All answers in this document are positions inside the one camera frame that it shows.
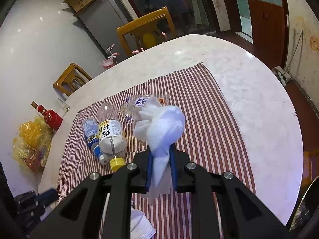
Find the clear plastic wrapper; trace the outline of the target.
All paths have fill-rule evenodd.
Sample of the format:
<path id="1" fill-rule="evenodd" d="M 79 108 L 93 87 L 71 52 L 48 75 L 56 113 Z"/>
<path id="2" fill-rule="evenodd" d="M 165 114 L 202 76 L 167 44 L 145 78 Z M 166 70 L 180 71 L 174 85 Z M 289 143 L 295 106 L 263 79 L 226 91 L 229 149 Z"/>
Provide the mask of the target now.
<path id="1" fill-rule="evenodd" d="M 158 99 L 162 106 L 169 105 L 170 94 L 157 93 L 154 94 L 154 96 Z M 120 106 L 119 113 L 123 115 L 127 120 L 139 121 L 141 119 L 139 111 L 142 109 L 142 107 L 150 97 L 151 94 L 138 94 L 127 97 L 124 103 Z"/>

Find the red wooden door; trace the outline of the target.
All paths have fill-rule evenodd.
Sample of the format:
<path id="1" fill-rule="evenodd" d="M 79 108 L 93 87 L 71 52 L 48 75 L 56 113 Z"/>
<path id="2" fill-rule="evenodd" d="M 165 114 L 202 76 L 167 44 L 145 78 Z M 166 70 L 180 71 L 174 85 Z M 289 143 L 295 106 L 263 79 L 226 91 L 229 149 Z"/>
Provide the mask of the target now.
<path id="1" fill-rule="evenodd" d="M 284 67 L 288 52 L 287 0 L 248 0 L 253 45 L 275 66 Z"/>

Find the white face mask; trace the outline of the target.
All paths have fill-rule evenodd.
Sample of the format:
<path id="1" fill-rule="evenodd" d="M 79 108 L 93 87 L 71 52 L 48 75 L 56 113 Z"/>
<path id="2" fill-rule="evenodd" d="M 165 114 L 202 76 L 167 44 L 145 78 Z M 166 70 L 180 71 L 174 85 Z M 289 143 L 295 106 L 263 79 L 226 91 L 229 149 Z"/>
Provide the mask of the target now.
<path id="1" fill-rule="evenodd" d="M 145 216 L 144 212 L 135 209 L 131 202 L 130 238 L 150 239 L 156 233 L 156 229 Z"/>

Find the wooden chair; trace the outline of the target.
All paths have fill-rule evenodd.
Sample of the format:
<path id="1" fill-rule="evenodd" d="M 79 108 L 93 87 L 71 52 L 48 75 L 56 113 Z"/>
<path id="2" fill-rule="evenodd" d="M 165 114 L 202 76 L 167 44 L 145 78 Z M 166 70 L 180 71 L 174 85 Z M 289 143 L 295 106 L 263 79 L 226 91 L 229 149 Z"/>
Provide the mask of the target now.
<path id="1" fill-rule="evenodd" d="M 176 28 L 167 7 L 158 9 L 144 16 L 141 16 L 116 29 L 120 44 L 128 57 L 141 53 L 149 48 L 167 42 L 167 33 L 160 30 L 159 24 L 166 20 L 172 39 L 177 38 Z M 126 40 L 126 35 L 135 39 L 136 50 L 132 50 Z"/>
<path id="2" fill-rule="evenodd" d="M 70 63 L 67 69 L 53 83 L 53 88 L 66 96 L 71 96 L 76 90 L 92 80 L 92 77 L 79 65 Z"/>

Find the red liquor bottle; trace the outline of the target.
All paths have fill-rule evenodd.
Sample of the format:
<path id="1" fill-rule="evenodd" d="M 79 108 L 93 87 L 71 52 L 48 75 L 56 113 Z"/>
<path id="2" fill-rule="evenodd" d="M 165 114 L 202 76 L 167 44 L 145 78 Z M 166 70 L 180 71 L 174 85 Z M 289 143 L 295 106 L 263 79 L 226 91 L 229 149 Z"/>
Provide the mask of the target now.
<path id="1" fill-rule="evenodd" d="M 36 110 L 36 113 L 44 119 L 44 122 L 50 126 L 54 131 L 58 131 L 62 124 L 62 117 L 53 110 L 47 110 L 43 105 L 38 105 L 32 102 L 31 106 Z"/>

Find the pink toy tricycle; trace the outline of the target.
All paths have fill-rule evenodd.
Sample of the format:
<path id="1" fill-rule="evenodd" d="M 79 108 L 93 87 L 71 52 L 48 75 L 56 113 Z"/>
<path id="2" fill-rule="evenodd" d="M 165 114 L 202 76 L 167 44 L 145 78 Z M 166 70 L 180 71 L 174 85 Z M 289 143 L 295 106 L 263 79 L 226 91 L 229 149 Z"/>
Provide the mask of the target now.
<path id="1" fill-rule="evenodd" d="M 113 48 L 115 44 L 112 44 L 107 48 L 105 51 L 106 53 L 106 60 L 102 61 L 100 65 L 104 68 L 104 70 L 108 70 L 117 64 L 117 57 L 120 56 L 119 52 L 113 52 Z"/>

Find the grey refrigerator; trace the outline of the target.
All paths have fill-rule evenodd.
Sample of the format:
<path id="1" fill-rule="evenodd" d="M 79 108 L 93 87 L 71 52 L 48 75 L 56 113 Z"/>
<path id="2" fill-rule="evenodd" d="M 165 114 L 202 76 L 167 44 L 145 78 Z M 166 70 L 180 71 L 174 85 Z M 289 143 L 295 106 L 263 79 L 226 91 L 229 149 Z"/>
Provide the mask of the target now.
<path id="1" fill-rule="evenodd" d="M 121 0 L 93 0 L 86 8 L 75 13 L 75 17 L 82 22 L 85 31 L 106 56 L 106 50 L 114 44 L 120 56 L 119 62 L 128 58 L 117 35 L 117 28 L 133 20 Z"/>

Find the black gold-rimmed trash bin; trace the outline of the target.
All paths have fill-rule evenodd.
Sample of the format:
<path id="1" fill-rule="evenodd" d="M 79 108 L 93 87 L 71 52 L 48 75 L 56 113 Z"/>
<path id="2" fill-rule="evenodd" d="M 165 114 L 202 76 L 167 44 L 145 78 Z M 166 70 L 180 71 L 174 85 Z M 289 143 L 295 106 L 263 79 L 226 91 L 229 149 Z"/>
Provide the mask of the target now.
<path id="1" fill-rule="evenodd" d="M 290 227 L 292 238 L 319 239 L 318 204 L 318 177 L 316 177 L 303 195 L 292 220 Z"/>

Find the wooden chair left side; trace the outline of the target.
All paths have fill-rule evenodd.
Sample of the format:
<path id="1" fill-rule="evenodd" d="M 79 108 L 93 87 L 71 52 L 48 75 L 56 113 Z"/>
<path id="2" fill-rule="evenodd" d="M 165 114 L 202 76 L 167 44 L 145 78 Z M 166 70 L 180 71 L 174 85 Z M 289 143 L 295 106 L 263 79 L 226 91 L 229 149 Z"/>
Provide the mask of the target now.
<path id="1" fill-rule="evenodd" d="M 92 80 L 92 77 L 79 65 L 70 63 L 67 69 L 53 83 L 53 88 L 66 96 L 71 96 L 76 90 Z"/>

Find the red striped table cloth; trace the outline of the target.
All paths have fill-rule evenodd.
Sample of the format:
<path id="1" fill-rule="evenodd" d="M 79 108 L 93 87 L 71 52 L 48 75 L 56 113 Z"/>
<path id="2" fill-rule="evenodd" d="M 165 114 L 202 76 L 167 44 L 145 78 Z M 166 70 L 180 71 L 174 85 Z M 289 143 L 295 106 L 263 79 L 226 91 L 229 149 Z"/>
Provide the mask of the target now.
<path id="1" fill-rule="evenodd" d="M 168 94 L 169 105 L 178 106 L 185 115 L 185 128 L 176 148 L 189 154 L 191 161 L 207 171 L 233 172 L 252 192 L 255 182 L 247 151 L 236 120 L 222 92 L 208 69 L 198 63 L 187 69 L 150 79 L 113 96 L 96 101 L 76 114 L 66 141 L 57 180 L 59 199 L 63 200 L 91 172 L 111 173 L 109 164 L 102 166 L 88 149 L 83 134 L 83 121 L 94 118 L 104 103 L 120 108 L 130 96 Z M 133 136 L 135 124 L 120 115 L 128 142 L 125 161 L 145 147 Z M 150 206 L 146 198 L 133 194 L 137 209 L 144 212 L 156 229 L 154 238 L 191 238 L 190 194 L 172 192 L 161 195 Z"/>

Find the yellow plastic bag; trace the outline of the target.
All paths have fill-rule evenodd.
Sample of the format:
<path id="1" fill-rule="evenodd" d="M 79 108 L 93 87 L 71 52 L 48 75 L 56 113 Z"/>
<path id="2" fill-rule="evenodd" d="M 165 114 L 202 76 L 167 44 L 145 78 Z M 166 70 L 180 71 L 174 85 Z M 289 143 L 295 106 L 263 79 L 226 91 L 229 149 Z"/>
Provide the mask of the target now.
<path id="1" fill-rule="evenodd" d="M 21 124 L 12 141 L 12 157 L 24 168 L 39 172 L 46 166 L 54 131 L 43 118 Z"/>

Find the blue-label plastic bottle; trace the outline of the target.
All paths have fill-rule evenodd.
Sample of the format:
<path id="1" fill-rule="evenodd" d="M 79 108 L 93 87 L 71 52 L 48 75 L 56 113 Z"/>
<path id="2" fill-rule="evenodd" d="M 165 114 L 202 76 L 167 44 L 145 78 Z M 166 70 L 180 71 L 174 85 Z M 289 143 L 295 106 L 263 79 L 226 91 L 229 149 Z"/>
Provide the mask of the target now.
<path id="1" fill-rule="evenodd" d="M 85 119 L 83 122 L 84 139 L 89 150 L 99 160 L 100 164 L 106 165 L 108 159 L 99 147 L 98 125 L 94 119 Z"/>

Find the wooden chair far side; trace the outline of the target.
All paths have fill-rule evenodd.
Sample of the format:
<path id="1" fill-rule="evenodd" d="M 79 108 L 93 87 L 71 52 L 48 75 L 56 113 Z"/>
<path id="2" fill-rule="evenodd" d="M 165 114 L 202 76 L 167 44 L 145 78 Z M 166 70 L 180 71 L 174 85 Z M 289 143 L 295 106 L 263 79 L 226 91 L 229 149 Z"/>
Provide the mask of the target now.
<path id="1" fill-rule="evenodd" d="M 167 7 L 158 9 L 144 16 L 141 16 L 116 29 L 120 44 L 128 57 L 141 53 L 149 48 L 167 42 L 167 33 L 160 30 L 159 24 L 166 20 L 172 39 L 177 38 L 176 28 Z M 135 39 L 136 50 L 132 50 L 126 40 L 126 35 Z"/>

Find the yellow-cap plastic bottle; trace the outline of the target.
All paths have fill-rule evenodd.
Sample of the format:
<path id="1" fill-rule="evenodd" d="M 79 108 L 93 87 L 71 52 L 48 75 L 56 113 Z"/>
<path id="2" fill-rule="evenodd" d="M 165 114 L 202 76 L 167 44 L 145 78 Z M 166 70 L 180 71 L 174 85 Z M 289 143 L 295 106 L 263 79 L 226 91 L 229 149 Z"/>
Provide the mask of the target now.
<path id="1" fill-rule="evenodd" d="M 99 148 L 113 172 L 125 165 L 127 140 L 122 124 L 113 119 L 104 120 L 98 126 Z"/>

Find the white tissue paper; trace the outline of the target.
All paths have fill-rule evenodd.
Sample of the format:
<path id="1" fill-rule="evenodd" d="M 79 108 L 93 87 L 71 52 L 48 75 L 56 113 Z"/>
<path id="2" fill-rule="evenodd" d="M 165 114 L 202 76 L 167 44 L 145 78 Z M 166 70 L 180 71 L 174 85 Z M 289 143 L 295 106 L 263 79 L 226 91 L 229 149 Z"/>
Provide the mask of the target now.
<path id="1" fill-rule="evenodd" d="M 177 106 L 162 106 L 155 96 L 151 96 L 139 111 L 140 121 L 133 130 L 134 137 L 146 142 L 153 157 L 150 188 L 145 198 L 152 205 L 160 195 L 168 195 L 172 190 L 170 167 L 170 146 L 184 132 L 185 116 Z"/>

